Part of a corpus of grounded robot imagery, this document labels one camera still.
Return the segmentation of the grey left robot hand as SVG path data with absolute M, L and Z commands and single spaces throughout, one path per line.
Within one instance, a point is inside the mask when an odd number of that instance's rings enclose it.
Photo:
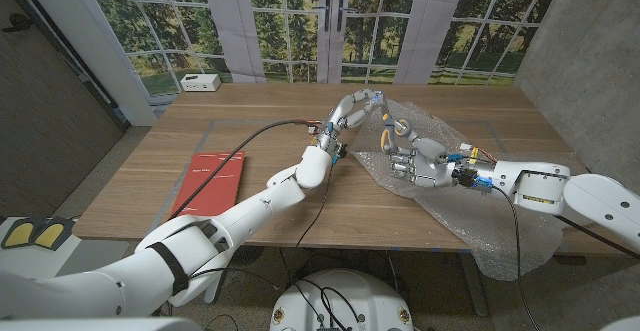
M 359 126 L 375 108 L 385 104 L 384 94 L 369 88 L 345 96 L 330 112 L 326 125 L 312 145 L 327 152 L 335 163 L 336 158 L 346 155 L 346 145 L 338 141 L 340 133 Z

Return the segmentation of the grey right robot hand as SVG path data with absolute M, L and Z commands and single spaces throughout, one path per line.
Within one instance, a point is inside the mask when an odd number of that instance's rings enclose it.
M 425 188 L 461 185 L 480 192 L 494 188 L 493 163 L 477 161 L 471 155 L 448 154 L 442 144 L 427 138 L 416 138 L 412 145 L 410 149 L 383 147 L 393 177 Z

